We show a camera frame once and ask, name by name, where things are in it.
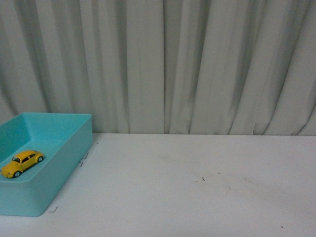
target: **yellow toy car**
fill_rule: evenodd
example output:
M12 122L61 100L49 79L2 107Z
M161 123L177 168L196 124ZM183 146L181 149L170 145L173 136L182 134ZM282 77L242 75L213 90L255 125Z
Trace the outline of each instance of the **yellow toy car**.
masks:
M12 161L2 167L1 174L7 178L17 178L32 165L41 162L44 154L38 151L23 151L15 155Z

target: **plastic tray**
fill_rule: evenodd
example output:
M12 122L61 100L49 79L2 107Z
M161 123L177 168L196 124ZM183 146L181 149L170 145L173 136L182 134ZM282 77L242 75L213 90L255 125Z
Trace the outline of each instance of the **plastic tray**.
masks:
M45 159L18 178L0 175L0 215L42 215L91 144L91 115L23 113L2 124L0 168L23 150Z

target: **table surface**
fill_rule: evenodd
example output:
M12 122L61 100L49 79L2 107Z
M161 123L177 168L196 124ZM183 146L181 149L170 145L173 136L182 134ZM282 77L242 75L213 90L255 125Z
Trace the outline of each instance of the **table surface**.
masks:
M40 217L1 236L311 237L316 137L94 134Z

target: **white curtain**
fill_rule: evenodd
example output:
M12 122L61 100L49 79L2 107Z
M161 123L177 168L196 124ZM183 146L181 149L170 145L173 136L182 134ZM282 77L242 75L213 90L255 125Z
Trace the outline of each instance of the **white curtain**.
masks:
M316 135L315 0L2 0L0 123Z

